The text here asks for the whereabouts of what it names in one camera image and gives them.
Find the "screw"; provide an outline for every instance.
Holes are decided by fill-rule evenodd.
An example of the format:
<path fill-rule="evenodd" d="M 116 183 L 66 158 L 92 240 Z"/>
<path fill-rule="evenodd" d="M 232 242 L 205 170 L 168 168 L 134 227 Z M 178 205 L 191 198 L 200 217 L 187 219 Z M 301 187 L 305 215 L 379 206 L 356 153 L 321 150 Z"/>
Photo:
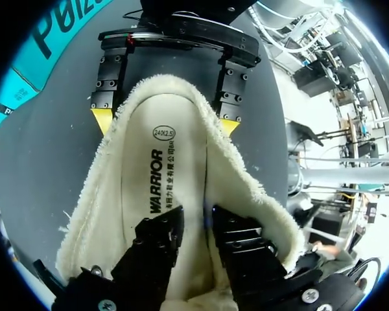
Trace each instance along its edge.
<path fill-rule="evenodd" d="M 320 294 L 318 293 L 318 290 L 315 290 L 314 288 L 310 288 L 309 290 L 303 292 L 303 294 L 301 295 L 301 299 L 303 299 L 305 303 L 310 304 L 310 303 L 315 303 L 319 298 L 319 296 Z"/>
<path fill-rule="evenodd" d="M 324 305 L 319 306 L 317 311 L 333 311 L 333 307 L 328 303 L 325 303 Z"/>
<path fill-rule="evenodd" d="M 99 266 L 92 266 L 91 268 L 91 273 L 92 274 L 95 274 L 95 275 L 98 275 L 99 277 L 102 277 L 102 270 Z"/>
<path fill-rule="evenodd" d="M 115 303 L 109 299 L 101 300 L 98 304 L 99 311 L 116 311 L 117 306 Z"/>
<path fill-rule="evenodd" d="M 135 238 L 134 241 L 132 241 L 135 245 L 141 245 L 144 241 L 140 238 Z"/>

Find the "black machine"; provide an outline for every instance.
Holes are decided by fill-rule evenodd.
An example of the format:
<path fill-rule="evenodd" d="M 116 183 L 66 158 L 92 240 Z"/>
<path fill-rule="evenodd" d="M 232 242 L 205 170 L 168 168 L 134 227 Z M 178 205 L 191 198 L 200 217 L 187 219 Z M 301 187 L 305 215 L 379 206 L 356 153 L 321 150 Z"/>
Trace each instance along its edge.
<path fill-rule="evenodd" d="M 328 42 L 335 48 L 332 50 L 334 56 L 338 56 L 344 67 L 350 67 L 356 63 L 360 63 L 360 58 L 357 50 L 349 43 L 349 40 L 341 32 L 336 32 L 325 37 Z"/>
<path fill-rule="evenodd" d="M 143 13 L 137 28 L 99 35 L 104 56 L 91 109 L 117 109 L 123 100 L 127 57 L 135 48 L 206 48 L 222 53 L 213 109 L 221 119 L 240 122 L 247 72 L 261 59 L 258 41 L 228 24 L 253 3 L 141 0 Z M 159 310 L 183 237 L 183 213 L 180 207 L 144 219 L 136 227 L 133 246 L 112 270 L 112 281 L 94 266 L 91 270 L 83 268 L 78 277 L 63 286 L 37 260 L 34 266 L 38 276 L 56 296 L 52 310 Z M 256 220 L 215 206 L 212 221 L 220 258 L 240 311 L 353 310 L 363 298 L 354 280 L 345 275 L 332 275 L 322 282 L 320 270 L 287 276 L 277 259 L 276 245 L 263 238 L 265 229 Z"/>
<path fill-rule="evenodd" d="M 346 275 L 333 274 L 322 282 L 320 270 L 287 277 L 278 261 L 277 247 L 261 236 L 265 229 L 252 218 L 242 218 L 213 208 L 213 234 L 226 268 L 234 301 L 240 311 L 354 310 L 364 294 Z M 136 239 L 111 272 L 98 266 L 82 273 L 64 287 L 40 260 L 34 263 L 40 279 L 56 299 L 52 310 L 158 311 L 183 238 L 183 208 L 136 227 Z"/>
<path fill-rule="evenodd" d="M 247 70 L 260 61 L 258 41 L 228 26 L 255 1 L 226 1 L 224 6 L 209 1 L 142 0 L 143 13 L 137 28 L 103 32 L 99 35 L 104 56 L 91 96 L 91 109 L 98 119 L 99 109 L 118 108 L 124 97 L 127 58 L 135 48 L 164 47 L 188 50 L 213 49 L 222 53 L 218 61 L 213 109 L 224 120 L 240 123 Z"/>

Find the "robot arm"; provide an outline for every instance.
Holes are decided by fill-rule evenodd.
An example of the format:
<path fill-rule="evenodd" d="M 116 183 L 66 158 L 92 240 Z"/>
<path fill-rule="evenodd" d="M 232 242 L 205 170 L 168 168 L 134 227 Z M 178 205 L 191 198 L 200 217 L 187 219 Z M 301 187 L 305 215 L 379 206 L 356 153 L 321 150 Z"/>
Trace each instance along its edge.
<path fill-rule="evenodd" d="M 333 274 L 318 282 L 322 272 L 310 270 L 286 278 L 277 248 L 261 236 L 252 218 L 213 208 L 213 234 L 220 259 L 240 311 L 353 310 L 363 293 L 349 277 Z M 136 239 L 105 279 L 99 267 L 58 283 L 38 260 L 42 281 L 54 292 L 52 310 L 160 310 L 183 236 L 183 208 L 179 207 L 136 227 Z"/>

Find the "printed lettering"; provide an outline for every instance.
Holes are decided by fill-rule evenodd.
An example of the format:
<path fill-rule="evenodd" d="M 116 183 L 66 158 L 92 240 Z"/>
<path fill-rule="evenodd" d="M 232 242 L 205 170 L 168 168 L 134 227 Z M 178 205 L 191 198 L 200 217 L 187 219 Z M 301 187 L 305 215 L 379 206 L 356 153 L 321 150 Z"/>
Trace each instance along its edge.
<path fill-rule="evenodd" d="M 52 29 L 52 17 L 51 17 L 50 13 L 46 14 L 45 21 L 46 21 L 45 30 L 43 32 L 41 32 L 39 29 L 39 26 L 36 26 L 33 28 L 32 36 L 33 36 L 34 41 L 38 45 L 41 53 L 48 60 L 51 57 L 52 52 L 49 49 L 49 47 L 47 46 L 47 44 L 45 42 L 45 38 L 50 33 L 50 31 Z"/>
<path fill-rule="evenodd" d="M 161 161 L 163 158 L 161 157 L 161 155 L 163 154 L 163 152 L 161 150 L 156 150 L 156 149 L 153 149 L 151 151 L 151 158 L 152 159 L 155 159 L 155 160 L 159 160 Z"/>
<path fill-rule="evenodd" d="M 151 175 L 150 181 L 151 181 L 152 185 L 161 186 L 161 184 L 160 184 L 161 175 L 159 173 L 157 173 L 157 174 L 158 175 Z"/>
<path fill-rule="evenodd" d="M 79 19 L 82 19 L 84 15 L 82 15 L 82 11 L 80 9 L 80 0 L 75 0 L 75 4 L 77 5 L 77 12 Z"/>
<path fill-rule="evenodd" d="M 88 6 L 88 0 L 85 0 L 85 3 L 84 3 L 84 14 L 88 14 L 89 12 L 91 12 L 93 9 L 93 5 L 90 5 Z"/>
<path fill-rule="evenodd" d="M 56 20 L 59 25 L 59 29 L 62 32 L 68 32 L 72 29 L 73 24 L 75 22 L 75 15 L 73 13 L 73 6 L 71 0 L 66 1 L 66 6 L 64 8 L 64 11 L 61 13 L 60 6 L 57 6 L 54 8 L 54 15 L 56 17 Z M 69 24 L 65 25 L 65 21 L 67 19 L 67 16 L 69 15 Z"/>
<path fill-rule="evenodd" d="M 163 168 L 163 152 L 153 149 L 151 151 L 150 172 L 150 213 L 161 213 L 161 169 Z"/>
<path fill-rule="evenodd" d="M 151 167 L 152 170 L 158 172 L 159 170 L 161 170 L 161 169 L 163 168 L 163 165 L 161 164 L 160 161 L 158 161 L 158 160 L 153 160 L 153 161 L 151 162 L 151 166 L 150 166 L 150 167 Z"/>
<path fill-rule="evenodd" d="M 150 199 L 150 214 L 161 213 L 161 207 Z"/>
<path fill-rule="evenodd" d="M 151 187 L 150 187 L 150 193 L 153 194 L 153 195 L 155 195 L 155 196 L 161 196 L 160 187 L 151 186 Z"/>

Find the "white floor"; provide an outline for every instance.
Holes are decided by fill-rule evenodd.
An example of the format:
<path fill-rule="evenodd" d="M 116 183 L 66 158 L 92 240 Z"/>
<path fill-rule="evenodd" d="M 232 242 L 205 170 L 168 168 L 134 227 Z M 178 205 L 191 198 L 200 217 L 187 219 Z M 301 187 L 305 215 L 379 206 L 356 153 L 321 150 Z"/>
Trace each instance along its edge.
<path fill-rule="evenodd" d="M 333 103 L 330 102 L 330 94 L 323 93 L 311 98 L 309 95 L 300 91 L 295 82 L 286 72 L 279 69 L 275 65 L 272 66 L 275 79 L 278 85 L 279 94 L 281 97 L 285 123 L 295 121 L 308 126 L 314 133 L 332 132 L 340 129 L 337 118 L 337 111 Z M 334 138 L 323 140 L 324 147 L 317 145 L 314 142 L 306 142 L 306 152 L 301 153 L 300 157 L 336 159 L 339 158 L 339 148 L 333 148 L 345 143 L 345 139 Z M 311 169 L 321 168 L 337 168 L 338 163 L 301 160 L 301 166 Z M 320 186 L 337 187 L 338 184 L 318 183 Z M 312 188 L 311 190 L 318 192 L 326 190 Z M 317 199 L 326 199 L 330 194 L 312 193 L 311 196 Z"/>

